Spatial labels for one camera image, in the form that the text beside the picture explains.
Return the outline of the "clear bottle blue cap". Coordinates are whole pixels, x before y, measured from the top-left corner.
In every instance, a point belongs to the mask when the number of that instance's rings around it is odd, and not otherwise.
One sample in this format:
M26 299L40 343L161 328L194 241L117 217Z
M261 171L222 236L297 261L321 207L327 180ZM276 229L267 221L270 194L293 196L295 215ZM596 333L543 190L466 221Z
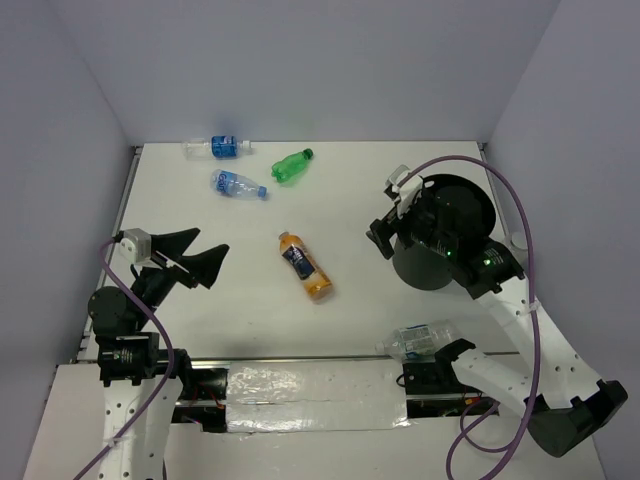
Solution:
M268 194L265 186L245 176L222 169L212 173L210 186L217 194L236 199L265 200Z

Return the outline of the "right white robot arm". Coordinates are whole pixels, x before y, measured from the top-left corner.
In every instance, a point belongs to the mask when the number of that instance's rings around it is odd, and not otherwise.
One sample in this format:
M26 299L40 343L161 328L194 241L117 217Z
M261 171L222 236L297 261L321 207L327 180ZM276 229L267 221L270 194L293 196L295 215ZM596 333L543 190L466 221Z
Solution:
M385 182L392 209L367 232L384 258L406 265L410 285L433 276L414 254L432 254L448 278L496 320L526 361L519 374L456 340L436 354L435 380L444 390L476 387L518 415L534 406L527 430L559 458L605 426L626 402L617 380L604 380L567 341L538 299L511 251L491 239L496 211L485 191L456 175L410 176L406 167Z

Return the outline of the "clear bottle white label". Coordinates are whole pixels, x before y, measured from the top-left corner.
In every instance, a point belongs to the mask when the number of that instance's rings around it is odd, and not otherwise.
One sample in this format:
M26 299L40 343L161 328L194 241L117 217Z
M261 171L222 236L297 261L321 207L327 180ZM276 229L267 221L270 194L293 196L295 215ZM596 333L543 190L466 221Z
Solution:
M459 338L460 332L453 323L436 321L395 329L375 344L375 351L400 362L421 361L432 358L438 350Z

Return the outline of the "green plastic bottle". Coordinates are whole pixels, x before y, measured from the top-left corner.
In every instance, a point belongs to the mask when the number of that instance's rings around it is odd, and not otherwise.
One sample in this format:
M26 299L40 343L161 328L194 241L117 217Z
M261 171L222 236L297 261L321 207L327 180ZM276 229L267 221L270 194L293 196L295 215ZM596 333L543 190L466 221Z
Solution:
M310 148L288 155L271 166L271 177L279 184L289 183L309 166L313 157L314 152Z

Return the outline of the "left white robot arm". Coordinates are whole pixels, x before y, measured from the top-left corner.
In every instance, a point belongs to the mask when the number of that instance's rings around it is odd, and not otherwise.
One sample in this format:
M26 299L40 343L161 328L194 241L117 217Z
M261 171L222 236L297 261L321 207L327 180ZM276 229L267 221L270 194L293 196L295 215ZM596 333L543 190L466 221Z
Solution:
M101 246L115 248L133 274L131 286L102 263L110 284L90 297L87 311L98 345L104 394L103 446L82 469L100 479L164 479L165 450L175 404L199 388L186 350L172 345L156 311L177 284L211 288L229 252L220 244L196 255L200 231L153 235L121 230Z

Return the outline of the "orange juice bottle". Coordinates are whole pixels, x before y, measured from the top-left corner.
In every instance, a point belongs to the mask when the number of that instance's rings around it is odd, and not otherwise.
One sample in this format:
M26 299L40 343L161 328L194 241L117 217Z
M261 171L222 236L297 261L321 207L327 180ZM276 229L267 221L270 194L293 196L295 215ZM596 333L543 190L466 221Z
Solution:
M304 241L287 231L279 235L280 256L293 269L309 298L320 303L333 293L333 283L308 251Z

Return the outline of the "clear bottle blue label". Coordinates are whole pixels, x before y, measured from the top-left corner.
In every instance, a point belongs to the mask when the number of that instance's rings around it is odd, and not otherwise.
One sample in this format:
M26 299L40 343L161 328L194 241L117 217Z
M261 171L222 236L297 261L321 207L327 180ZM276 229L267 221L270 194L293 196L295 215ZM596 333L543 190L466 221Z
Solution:
M208 139L191 139L181 143L187 160L226 160L251 154L252 143L232 135L212 136Z

